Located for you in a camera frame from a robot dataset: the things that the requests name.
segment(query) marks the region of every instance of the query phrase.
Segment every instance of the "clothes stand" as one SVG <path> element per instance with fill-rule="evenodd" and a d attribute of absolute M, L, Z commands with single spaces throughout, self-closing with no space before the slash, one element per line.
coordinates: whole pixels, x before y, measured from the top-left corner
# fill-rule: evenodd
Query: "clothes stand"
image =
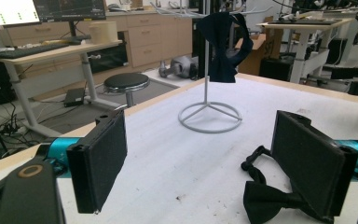
<path fill-rule="evenodd" d="M 190 12 L 187 8 L 185 9 L 185 13 L 183 13 L 183 14 L 176 13 L 176 12 L 169 11 L 167 9 L 161 9 L 159 7 L 156 7 L 153 3 L 150 3 L 150 4 L 156 9 L 157 13 L 160 15 L 173 15 L 173 16 L 178 16 L 178 17 L 189 17 L 189 18 L 203 18 L 203 17 L 206 17 L 207 15 L 209 15 L 210 11 L 211 11 L 210 2 L 205 1 L 205 0 L 203 1 L 204 12 L 206 12 L 205 14 Z M 261 11 L 255 11 L 255 9 L 253 8 L 251 11 L 242 12 L 245 9 L 245 5 L 242 5 L 239 8 L 239 10 L 232 11 L 232 12 L 230 12 L 230 14 L 231 15 L 238 14 L 238 13 L 240 13 L 242 15 L 256 14 L 256 13 L 266 12 L 266 11 L 270 10 L 271 8 L 272 7 L 269 7 L 267 9 L 261 10 Z M 227 105 L 227 104 L 219 103 L 219 102 L 210 102 L 208 100 L 208 82 L 209 82 L 208 67 L 209 67 L 209 42 L 206 41 L 205 42 L 204 100 L 203 100 L 203 102 L 195 103 L 195 104 L 189 105 L 189 106 L 185 107 L 184 109 L 182 109 L 179 112 L 178 119 L 183 126 L 187 127 L 190 130 L 199 132 L 199 133 L 224 133 L 224 132 L 234 130 L 235 128 L 240 126 L 240 124 L 242 122 L 241 113 L 235 107 L 233 107 L 231 105 Z M 200 106 L 200 108 L 196 109 L 193 112 L 190 112 L 188 115 L 185 116 L 184 115 L 185 112 L 194 106 Z M 196 116 L 197 114 L 199 114 L 200 111 L 202 111 L 206 108 L 211 108 L 219 113 L 225 114 L 225 115 L 233 118 L 235 122 L 233 124 L 229 125 L 228 127 L 216 129 L 216 130 L 202 129 L 202 128 L 196 127 L 195 125 L 191 125 L 187 122 L 190 118 L 192 118 L 193 116 Z"/>

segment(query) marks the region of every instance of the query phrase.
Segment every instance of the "stool leg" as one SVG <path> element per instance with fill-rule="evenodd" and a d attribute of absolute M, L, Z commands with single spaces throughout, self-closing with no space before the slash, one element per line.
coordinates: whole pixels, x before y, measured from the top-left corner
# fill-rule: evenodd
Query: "stool leg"
<path fill-rule="evenodd" d="M 126 92 L 127 107 L 133 106 L 132 91 Z"/>

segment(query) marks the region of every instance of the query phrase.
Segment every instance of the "black cloth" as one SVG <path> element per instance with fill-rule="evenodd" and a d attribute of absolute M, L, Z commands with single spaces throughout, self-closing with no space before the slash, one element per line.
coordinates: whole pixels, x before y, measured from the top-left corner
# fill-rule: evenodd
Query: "black cloth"
<path fill-rule="evenodd" d="M 300 209 L 323 223 L 334 222 L 331 217 L 318 217 L 301 194 L 295 190 L 292 193 L 284 193 L 268 186 L 263 173 L 253 166 L 253 162 L 262 154 L 271 157 L 270 151 L 260 146 L 241 164 L 241 169 L 248 172 L 254 180 L 246 181 L 243 193 L 243 206 L 252 224 L 261 224 L 271 220 L 280 212 L 281 208 Z"/>
<path fill-rule="evenodd" d="M 226 55 L 226 43 L 232 23 L 240 26 L 243 41 L 240 50 L 233 56 Z M 214 46 L 214 56 L 208 69 L 208 76 L 213 82 L 235 82 L 240 64 L 252 51 L 251 40 L 245 18 L 241 14 L 229 15 L 229 12 L 217 12 L 197 22 L 197 29 Z"/>

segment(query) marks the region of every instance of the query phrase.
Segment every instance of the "keyboard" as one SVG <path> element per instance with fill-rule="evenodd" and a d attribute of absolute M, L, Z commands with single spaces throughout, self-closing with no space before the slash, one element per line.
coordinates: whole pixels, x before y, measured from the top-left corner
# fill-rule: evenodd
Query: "keyboard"
<path fill-rule="evenodd" d="M 48 44 L 48 45 L 41 45 L 35 46 L 29 49 L 15 49 L 15 50 L 7 50 L 0 52 L 0 59 L 18 59 L 21 57 L 34 55 L 37 53 L 42 53 L 54 49 L 61 49 L 68 47 L 69 44 L 64 43 L 55 43 L 55 44 Z"/>

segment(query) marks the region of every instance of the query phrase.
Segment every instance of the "table surface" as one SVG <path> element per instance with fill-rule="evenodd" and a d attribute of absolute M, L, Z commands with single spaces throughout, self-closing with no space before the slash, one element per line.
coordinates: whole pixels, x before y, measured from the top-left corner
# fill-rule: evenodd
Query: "table surface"
<path fill-rule="evenodd" d="M 334 27 L 341 26 L 350 22 L 353 19 L 341 19 L 331 25 L 310 25 L 310 24 L 298 24 L 298 23 L 287 23 L 287 24 L 269 24 L 268 22 L 259 23 L 258 26 L 262 26 L 269 29 L 293 29 L 293 30 L 330 30 Z"/>
<path fill-rule="evenodd" d="M 61 49 L 50 50 L 42 53 L 37 53 L 34 55 L 21 57 L 18 59 L 0 59 L 1 63 L 10 63 L 13 65 L 22 65 L 27 63 L 42 63 L 45 61 L 55 60 L 61 57 L 65 57 L 72 54 L 80 54 L 86 53 L 90 51 L 94 51 L 97 49 L 106 49 L 109 47 L 113 47 L 117 44 L 122 43 L 121 40 L 117 40 L 111 43 L 103 43 L 103 44 L 91 44 L 91 43 L 84 43 L 81 45 L 71 45 L 68 47 L 64 47 Z"/>
<path fill-rule="evenodd" d="M 241 74 L 235 84 L 209 83 L 208 98 L 236 107 L 242 124 L 227 133 L 193 132 L 177 116 L 203 101 L 203 83 L 126 109 L 129 154 L 102 212 L 78 214 L 71 180 L 58 179 L 67 223 L 249 223 L 242 196 L 251 178 L 240 165 L 258 146 L 270 147 L 278 109 L 308 117 L 333 139 L 358 139 L 357 96 Z M 212 129 L 233 121 L 205 110 L 191 122 Z M 65 136 L 84 136 L 94 126 Z M 1 160 L 0 179 L 31 159 L 36 149 Z M 262 157 L 255 166 L 269 185 L 290 191 L 276 162 Z M 357 218 L 358 183 L 353 182 L 336 223 L 356 223 Z M 292 209 L 283 209 L 272 222 L 317 223 Z"/>

